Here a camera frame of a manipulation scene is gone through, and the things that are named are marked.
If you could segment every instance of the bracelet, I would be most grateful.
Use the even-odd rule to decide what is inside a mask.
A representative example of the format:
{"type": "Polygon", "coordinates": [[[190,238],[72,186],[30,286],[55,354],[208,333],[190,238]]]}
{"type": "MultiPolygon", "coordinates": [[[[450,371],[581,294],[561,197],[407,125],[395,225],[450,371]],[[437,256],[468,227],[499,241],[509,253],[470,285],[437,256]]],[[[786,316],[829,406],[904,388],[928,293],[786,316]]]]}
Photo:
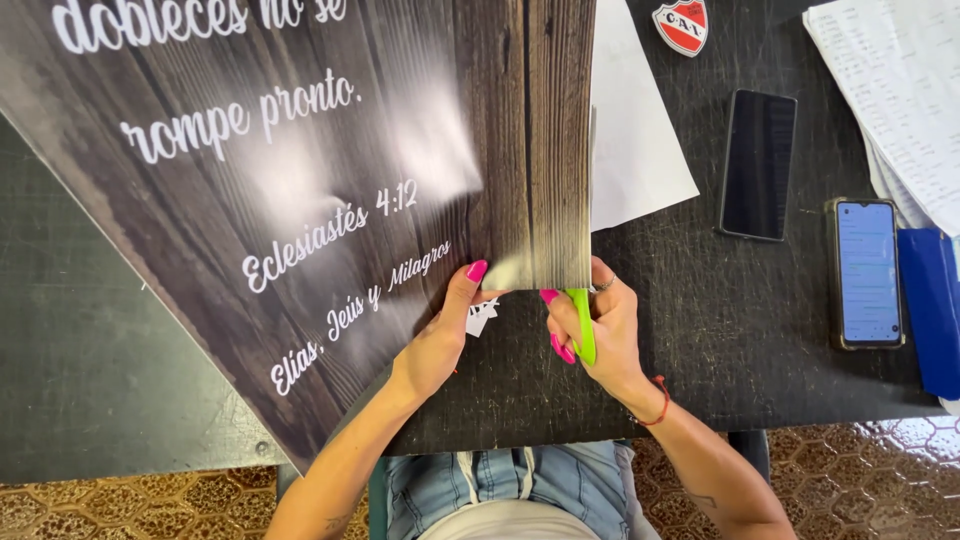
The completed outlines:
{"type": "Polygon", "coordinates": [[[657,375],[654,377],[653,382],[660,385],[660,389],[663,390],[663,397],[665,398],[663,401],[663,411],[660,413],[660,418],[654,420],[653,422],[643,422],[642,420],[636,418],[633,414],[629,412],[627,413],[627,417],[630,418],[631,422],[644,427],[655,426],[660,422],[663,422],[663,419],[666,418],[666,408],[670,406],[670,392],[667,392],[666,386],[663,385],[663,375],[657,375]]]}

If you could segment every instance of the woman's right hand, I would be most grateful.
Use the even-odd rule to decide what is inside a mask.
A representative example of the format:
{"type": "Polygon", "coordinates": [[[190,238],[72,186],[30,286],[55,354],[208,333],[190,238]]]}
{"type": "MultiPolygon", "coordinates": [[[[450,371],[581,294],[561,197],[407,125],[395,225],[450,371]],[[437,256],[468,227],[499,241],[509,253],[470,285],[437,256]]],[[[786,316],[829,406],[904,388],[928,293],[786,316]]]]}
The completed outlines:
{"type": "MultiPolygon", "coordinates": [[[[636,293],[623,281],[614,280],[613,270],[603,260],[590,260],[594,283],[613,281],[610,287],[592,295],[593,339],[597,357],[593,366],[584,369],[621,403],[639,388],[651,383],[640,369],[640,352],[636,343],[636,293]]],[[[543,289],[540,296],[550,310],[546,326],[554,351],[568,363],[574,362],[573,341],[583,343],[580,316],[570,297],[554,289],[543,289]]]]}

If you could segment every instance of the black table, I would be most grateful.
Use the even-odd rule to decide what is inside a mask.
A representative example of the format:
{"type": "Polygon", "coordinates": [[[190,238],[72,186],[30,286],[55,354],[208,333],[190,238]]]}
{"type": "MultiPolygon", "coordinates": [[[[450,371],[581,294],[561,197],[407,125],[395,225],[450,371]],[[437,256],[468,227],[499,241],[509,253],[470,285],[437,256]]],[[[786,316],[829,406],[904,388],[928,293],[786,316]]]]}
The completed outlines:
{"type": "MultiPolygon", "coordinates": [[[[708,0],[708,43],[688,60],[653,26],[660,1],[630,1],[701,195],[596,233],[593,250],[640,295],[644,370],[665,375],[674,399],[717,430],[943,413],[921,389],[909,341],[897,352],[828,346],[822,205],[874,193],[852,113],[803,28],[810,3],[708,0]],[[711,230],[739,87],[800,103],[782,244],[711,230]]],[[[0,171],[0,482],[284,461],[6,123],[0,171]]],[[[644,434],[554,355],[536,292],[497,311],[389,453],[644,434]]]]}

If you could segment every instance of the tattoo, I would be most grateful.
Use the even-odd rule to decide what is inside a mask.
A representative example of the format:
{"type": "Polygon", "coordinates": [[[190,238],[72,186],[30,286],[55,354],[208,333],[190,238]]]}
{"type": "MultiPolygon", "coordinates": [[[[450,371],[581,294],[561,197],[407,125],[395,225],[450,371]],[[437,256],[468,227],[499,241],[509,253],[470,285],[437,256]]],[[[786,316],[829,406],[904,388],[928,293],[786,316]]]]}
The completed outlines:
{"type": "Polygon", "coordinates": [[[704,504],[710,508],[717,507],[717,501],[709,495],[695,495],[689,491],[687,491],[686,494],[689,495],[690,499],[693,499],[696,504],[704,504]]]}
{"type": "Polygon", "coordinates": [[[342,525],[346,520],[350,519],[352,514],[344,514],[336,518],[326,518],[326,530],[333,530],[342,525]]]}

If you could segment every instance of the smartphone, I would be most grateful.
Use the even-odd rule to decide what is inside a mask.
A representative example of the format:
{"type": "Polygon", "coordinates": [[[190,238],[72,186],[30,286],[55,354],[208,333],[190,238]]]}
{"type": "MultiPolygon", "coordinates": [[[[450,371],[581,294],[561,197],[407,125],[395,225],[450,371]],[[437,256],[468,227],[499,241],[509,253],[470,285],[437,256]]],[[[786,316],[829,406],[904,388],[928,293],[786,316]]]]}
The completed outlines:
{"type": "Polygon", "coordinates": [[[896,349],[903,344],[897,208],[881,199],[827,203],[830,343],[838,349],[896,349]]]}
{"type": "Polygon", "coordinates": [[[733,93],[717,231],[783,241],[797,100],[733,93]]]}

